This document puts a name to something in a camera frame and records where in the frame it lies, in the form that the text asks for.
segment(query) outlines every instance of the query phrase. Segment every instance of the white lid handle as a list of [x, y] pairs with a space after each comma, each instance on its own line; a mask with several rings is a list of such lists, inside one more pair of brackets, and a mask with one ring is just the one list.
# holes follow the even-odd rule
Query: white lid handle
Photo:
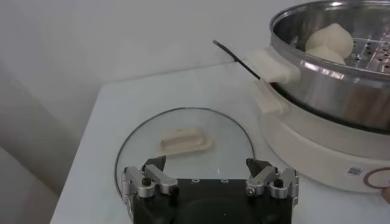
[[267, 115], [283, 116], [289, 113], [289, 106], [281, 100], [270, 84], [267, 84], [264, 80], [251, 82], [249, 89], [263, 117]]
[[248, 53], [246, 60], [265, 82], [286, 84], [300, 79], [299, 68], [280, 56], [271, 46]]

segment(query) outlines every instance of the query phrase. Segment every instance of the white countertop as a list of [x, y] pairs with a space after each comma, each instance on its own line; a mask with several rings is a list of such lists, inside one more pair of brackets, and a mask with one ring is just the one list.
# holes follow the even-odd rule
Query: white countertop
[[[175, 107], [209, 107], [238, 121], [258, 159], [286, 165], [261, 137], [258, 108], [247, 91], [254, 78], [231, 63], [105, 85], [97, 98], [51, 224], [130, 223], [113, 177], [116, 154], [142, 121]], [[390, 206], [378, 194], [340, 191], [301, 177], [293, 223], [388, 224]]]

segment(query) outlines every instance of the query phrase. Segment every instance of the glass lid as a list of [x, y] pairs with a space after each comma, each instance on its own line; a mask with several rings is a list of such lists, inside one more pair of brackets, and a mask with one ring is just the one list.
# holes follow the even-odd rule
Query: glass lid
[[232, 118], [208, 108], [175, 108], [138, 126], [124, 142], [116, 162], [116, 180], [125, 167], [138, 169], [166, 155], [164, 173], [173, 178], [248, 179], [246, 159], [253, 144]]

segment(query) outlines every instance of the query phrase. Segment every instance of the label sticker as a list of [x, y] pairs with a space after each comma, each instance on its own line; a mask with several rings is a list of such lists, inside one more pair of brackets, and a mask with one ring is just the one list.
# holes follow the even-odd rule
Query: label sticker
[[363, 172], [364, 168], [359, 166], [350, 166], [346, 172], [347, 177], [357, 178]]

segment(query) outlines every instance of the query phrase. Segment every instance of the steamed bun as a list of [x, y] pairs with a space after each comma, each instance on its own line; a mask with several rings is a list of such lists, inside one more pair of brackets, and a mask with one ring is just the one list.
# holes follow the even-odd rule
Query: steamed bun
[[346, 64], [344, 59], [337, 52], [329, 49], [327, 46], [319, 46], [306, 51], [306, 53], [342, 65]]
[[353, 39], [348, 31], [344, 30], [339, 24], [333, 23], [328, 27], [317, 30], [309, 37], [306, 42], [306, 51], [319, 46], [326, 46], [329, 50], [341, 55], [342, 58], [347, 58], [353, 49]]

